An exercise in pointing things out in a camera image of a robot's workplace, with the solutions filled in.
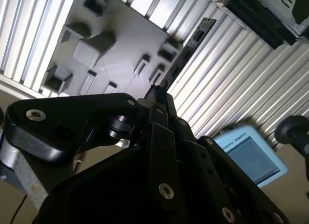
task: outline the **corrugated metal panel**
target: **corrugated metal panel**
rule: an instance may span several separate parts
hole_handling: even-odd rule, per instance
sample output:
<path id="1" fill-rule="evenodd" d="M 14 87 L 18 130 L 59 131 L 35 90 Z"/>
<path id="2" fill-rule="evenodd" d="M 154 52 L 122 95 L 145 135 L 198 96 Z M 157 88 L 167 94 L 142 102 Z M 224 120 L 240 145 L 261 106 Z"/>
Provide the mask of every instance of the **corrugated metal panel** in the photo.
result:
<path id="1" fill-rule="evenodd" d="M 74 0 L 0 0 L 0 82 L 38 93 Z"/>
<path id="2" fill-rule="evenodd" d="M 185 41 L 197 27 L 208 0 L 122 0 L 146 19 L 174 36 Z"/>
<path id="3" fill-rule="evenodd" d="M 215 6 L 204 16 L 218 22 L 169 90 L 178 115 L 197 137 L 247 122 L 277 146 L 284 117 L 309 115 L 309 44 L 272 50 Z"/>
<path id="4" fill-rule="evenodd" d="M 273 131 L 280 120 L 309 115 L 308 44 L 272 50 L 208 0 L 122 1 L 184 44 L 202 18 L 217 19 L 169 90 L 197 137 L 245 121 L 276 146 Z M 0 0 L 1 83 L 32 97 L 55 96 L 38 91 L 72 3 Z"/>

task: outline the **screen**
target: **screen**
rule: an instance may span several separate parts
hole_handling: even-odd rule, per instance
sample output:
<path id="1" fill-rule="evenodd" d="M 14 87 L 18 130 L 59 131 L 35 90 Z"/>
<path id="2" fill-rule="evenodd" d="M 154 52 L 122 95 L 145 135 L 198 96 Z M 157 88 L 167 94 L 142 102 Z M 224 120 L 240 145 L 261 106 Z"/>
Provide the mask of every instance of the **screen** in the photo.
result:
<path id="1" fill-rule="evenodd" d="M 280 171 L 251 137 L 236 145 L 227 154 L 255 184 L 261 183 Z"/>

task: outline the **metal bolt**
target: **metal bolt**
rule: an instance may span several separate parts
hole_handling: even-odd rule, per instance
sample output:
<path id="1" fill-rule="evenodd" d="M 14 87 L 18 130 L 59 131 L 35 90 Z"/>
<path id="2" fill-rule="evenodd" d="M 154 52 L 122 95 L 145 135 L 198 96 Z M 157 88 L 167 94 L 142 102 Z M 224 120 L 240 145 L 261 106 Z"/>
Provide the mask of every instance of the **metal bolt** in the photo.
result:
<path id="1" fill-rule="evenodd" d="M 235 222 L 235 216 L 232 213 L 232 211 L 230 211 L 228 208 L 223 207 L 222 208 L 222 214 L 230 223 L 234 223 Z"/>
<path id="2" fill-rule="evenodd" d="M 32 120 L 35 122 L 42 122 L 46 119 L 46 114 L 37 109 L 31 109 L 27 111 L 26 116 L 29 120 Z"/>
<path id="3" fill-rule="evenodd" d="M 167 200 L 172 200 L 174 198 L 173 189 L 166 183 L 159 185 L 159 192 Z"/>
<path id="4" fill-rule="evenodd" d="M 163 111 L 161 111 L 159 108 L 156 109 L 159 113 L 163 114 Z"/>
<path id="5" fill-rule="evenodd" d="M 279 221 L 281 224 L 284 224 L 284 220 L 280 217 L 279 214 L 277 214 L 276 212 L 274 212 L 274 215 L 275 215 L 275 217 L 278 219 L 278 221 Z"/>
<path id="6" fill-rule="evenodd" d="M 187 122 L 184 121 L 184 120 L 181 120 L 180 123 L 181 123 L 183 126 L 187 126 Z"/>
<path id="7" fill-rule="evenodd" d="M 207 142 L 207 144 L 208 144 L 209 146 L 212 146 L 212 145 L 213 145 L 213 142 L 212 142 L 210 139 L 208 139 L 208 138 L 206 138 L 206 142 Z"/>
<path id="8" fill-rule="evenodd" d="M 133 102 L 132 100 L 128 100 L 127 102 L 131 105 L 135 105 L 135 102 Z"/>

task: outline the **black cable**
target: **black cable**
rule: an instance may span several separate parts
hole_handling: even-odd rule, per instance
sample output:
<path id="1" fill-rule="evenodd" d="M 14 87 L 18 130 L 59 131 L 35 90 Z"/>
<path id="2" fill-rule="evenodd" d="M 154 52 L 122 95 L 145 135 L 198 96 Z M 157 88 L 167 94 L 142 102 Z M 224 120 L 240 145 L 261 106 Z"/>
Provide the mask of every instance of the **black cable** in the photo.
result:
<path id="1" fill-rule="evenodd" d="M 23 204 L 24 204 L 26 198 L 27 198 L 27 194 L 24 196 L 24 198 L 22 199 L 21 203 L 20 203 L 19 206 L 17 207 L 17 209 L 16 209 L 16 211 L 15 211 L 15 213 L 14 213 L 14 215 L 13 215 L 11 221 L 10 221 L 10 224 L 13 224 L 13 222 L 14 222 L 14 220 L 15 220 L 15 218 L 16 218 L 16 216 L 17 216 L 19 210 L 20 210 L 20 208 L 23 206 Z"/>

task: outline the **touchscreen display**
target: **touchscreen display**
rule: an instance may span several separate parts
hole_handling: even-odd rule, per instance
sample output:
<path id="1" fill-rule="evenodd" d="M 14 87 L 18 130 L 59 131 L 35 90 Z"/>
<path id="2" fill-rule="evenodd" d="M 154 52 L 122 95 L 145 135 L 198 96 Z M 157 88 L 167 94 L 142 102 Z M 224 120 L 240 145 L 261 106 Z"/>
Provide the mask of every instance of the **touchscreen display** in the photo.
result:
<path id="1" fill-rule="evenodd" d="M 236 145 L 227 154 L 255 184 L 261 183 L 280 171 L 251 137 Z"/>

